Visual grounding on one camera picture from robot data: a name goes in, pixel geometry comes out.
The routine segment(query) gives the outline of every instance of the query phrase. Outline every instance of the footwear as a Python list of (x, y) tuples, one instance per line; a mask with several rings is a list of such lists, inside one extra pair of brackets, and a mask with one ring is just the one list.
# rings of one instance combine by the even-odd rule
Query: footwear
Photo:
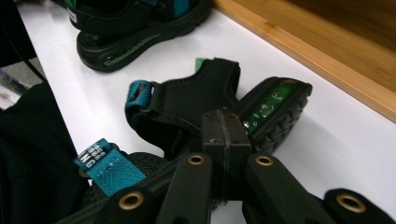
[(112, 72), (152, 45), (186, 35), (206, 19), (212, 0), (68, 0), (80, 59)]

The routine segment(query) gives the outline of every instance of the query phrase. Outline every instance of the white surface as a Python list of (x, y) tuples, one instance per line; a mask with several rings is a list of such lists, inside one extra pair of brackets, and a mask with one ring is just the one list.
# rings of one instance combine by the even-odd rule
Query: white surface
[[(352, 189), (396, 218), (396, 124), (216, 10), (192, 33), (151, 47), (111, 74), (80, 61), (78, 30), (63, 8), (48, 1), (21, 6), (20, 13), (78, 151), (104, 137), (128, 152), (161, 155), (126, 122), (129, 84), (188, 77), (196, 57), (225, 58), (240, 63), (238, 98), (267, 77), (311, 83), (309, 103), (275, 156), (320, 198), (329, 189)], [(221, 207), (212, 223), (245, 223), (240, 206)]]

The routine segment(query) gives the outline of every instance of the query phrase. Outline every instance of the brown wooden surface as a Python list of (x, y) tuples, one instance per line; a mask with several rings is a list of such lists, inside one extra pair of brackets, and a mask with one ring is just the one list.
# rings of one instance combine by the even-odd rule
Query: brown wooden surface
[(215, 0), (215, 7), (396, 122), (396, 0)]

